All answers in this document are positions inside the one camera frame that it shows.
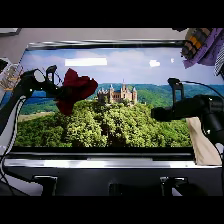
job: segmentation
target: landscape picture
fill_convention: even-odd
[[[106,64],[66,65],[67,59],[104,58]],[[57,65],[63,80],[68,68],[94,78],[99,86],[88,99],[75,103],[71,116],[62,115],[44,92],[35,92],[19,115],[15,146],[28,147],[189,147],[186,120],[157,122],[153,107],[172,105],[170,77],[201,82],[224,94],[223,80],[213,67],[185,69],[178,48],[60,49],[26,51],[24,70]],[[214,95],[199,85],[185,85],[185,97]],[[10,93],[3,98],[2,106]]]

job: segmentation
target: dark red fabric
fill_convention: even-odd
[[[91,96],[98,83],[94,79],[90,80],[88,76],[79,77],[76,71],[69,68],[65,74],[63,87],[68,87],[69,96],[65,100],[56,99],[56,105],[62,114],[69,116],[72,114],[73,105]]]

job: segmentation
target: blue sky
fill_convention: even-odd
[[[224,84],[221,77],[215,77],[213,66],[196,64],[185,69],[180,48],[104,48],[104,49],[58,49],[26,51],[21,60],[25,70],[57,65],[57,72],[63,79],[69,67],[65,59],[106,58],[107,65],[71,67],[79,76],[89,76],[100,83],[126,83],[166,85],[170,77],[201,82]],[[149,62],[160,64],[150,67]]]

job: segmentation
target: castle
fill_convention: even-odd
[[[104,90],[103,88],[98,91],[98,102],[103,103],[105,101],[105,97],[107,97],[109,103],[120,103],[124,99],[128,99],[133,102],[133,104],[137,103],[137,91],[135,87],[132,92],[126,87],[126,84],[122,84],[122,87],[119,91],[114,91],[112,84],[108,90]]]

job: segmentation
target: screen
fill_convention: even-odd
[[[69,117],[58,111],[53,99],[27,100],[19,115],[15,146],[192,146],[185,119],[157,122],[150,117],[151,108],[172,105],[170,77],[201,82],[221,94],[224,83],[213,75],[213,67],[196,64],[185,69],[180,51],[168,47],[26,51],[20,62],[25,71],[57,65],[64,80],[72,68],[79,76],[94,78],[99,86],[88,99],[75,103]],[[215,94],[199,85],[184,85],[184,90],[185,97]]]

